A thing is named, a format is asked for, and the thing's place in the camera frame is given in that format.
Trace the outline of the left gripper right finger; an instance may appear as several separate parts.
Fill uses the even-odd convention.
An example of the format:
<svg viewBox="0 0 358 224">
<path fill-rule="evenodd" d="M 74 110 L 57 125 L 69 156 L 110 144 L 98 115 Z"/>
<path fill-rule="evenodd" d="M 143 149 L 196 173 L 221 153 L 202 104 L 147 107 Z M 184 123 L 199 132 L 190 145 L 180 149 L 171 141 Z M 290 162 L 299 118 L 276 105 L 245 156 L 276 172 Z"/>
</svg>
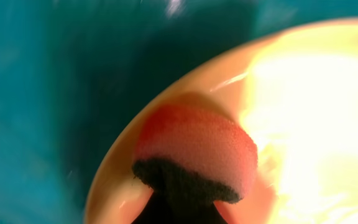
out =
<svg viewBox="0 0 358 224">
<path fill-rule="evenodd" d="M 227 224 L 212 200 L 198 200 L 191 205 L 191 224 Z"/>
</svg>

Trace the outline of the yellow-green plate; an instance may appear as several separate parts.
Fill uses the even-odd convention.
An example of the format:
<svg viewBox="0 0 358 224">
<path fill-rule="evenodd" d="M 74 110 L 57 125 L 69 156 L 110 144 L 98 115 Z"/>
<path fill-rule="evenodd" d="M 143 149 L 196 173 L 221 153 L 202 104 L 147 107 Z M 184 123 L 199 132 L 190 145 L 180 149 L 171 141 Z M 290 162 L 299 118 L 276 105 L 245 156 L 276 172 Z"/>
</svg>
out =
<svg viewBox="0 0 358 224">
<path fill-rule="evenodd" d="M 227 223 L 358 223 L 358 17 L 280 31 L 222 54 L 157 95 L 101 162 L 85 223 L 132 223 L 153 193 L 166 223 L 191 223 L 188 196 L 171 197 L 132 170 L 148 115 L 198 106 L 238 124 L 257 146 L 246 196 L 213 201 Z"/>
</svg>

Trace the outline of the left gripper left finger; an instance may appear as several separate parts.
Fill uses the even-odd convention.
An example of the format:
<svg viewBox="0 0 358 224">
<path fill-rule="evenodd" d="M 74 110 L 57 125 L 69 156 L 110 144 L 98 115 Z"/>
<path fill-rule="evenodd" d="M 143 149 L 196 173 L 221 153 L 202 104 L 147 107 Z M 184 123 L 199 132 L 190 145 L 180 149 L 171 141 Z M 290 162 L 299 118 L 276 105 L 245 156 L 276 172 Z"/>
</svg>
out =
<svg viewBox="0 0 358 224">
<path fill-rule="evenodd" d="M 164 224 L 167 222 L 167 203 L 165 198 L 153 193 L 145 208 L 132 224 Z"/>
</svg>

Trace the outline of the green and orange sponge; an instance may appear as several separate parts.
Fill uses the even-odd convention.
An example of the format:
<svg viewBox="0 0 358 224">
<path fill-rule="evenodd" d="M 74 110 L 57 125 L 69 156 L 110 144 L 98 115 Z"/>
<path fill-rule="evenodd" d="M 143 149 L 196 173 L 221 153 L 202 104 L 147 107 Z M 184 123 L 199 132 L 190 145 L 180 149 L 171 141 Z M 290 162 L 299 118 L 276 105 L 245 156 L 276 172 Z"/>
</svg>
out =
<svg viewBox="0 0 358 224">
<path fill-rule="evenodd" d="M 236 203 L 252 185 L 257 146 L 235 122 L 198 106 L 167 103 L 146 117 L 133 173 L 155 191 Z"/>
</svg>

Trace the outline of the teal plastic tray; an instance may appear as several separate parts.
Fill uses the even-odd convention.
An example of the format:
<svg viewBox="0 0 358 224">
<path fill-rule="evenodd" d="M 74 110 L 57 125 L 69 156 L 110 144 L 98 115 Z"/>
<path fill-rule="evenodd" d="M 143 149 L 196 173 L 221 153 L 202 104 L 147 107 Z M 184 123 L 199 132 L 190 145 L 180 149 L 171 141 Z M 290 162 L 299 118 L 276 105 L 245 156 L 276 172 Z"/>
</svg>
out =
<svg viewBox="0 0 358 224">
<path fill-rule="evenodd" d="M 0 0 L 0 223 L 81 223 L 111 144 L 235 46 L 358 0 Z"/>
</svg>

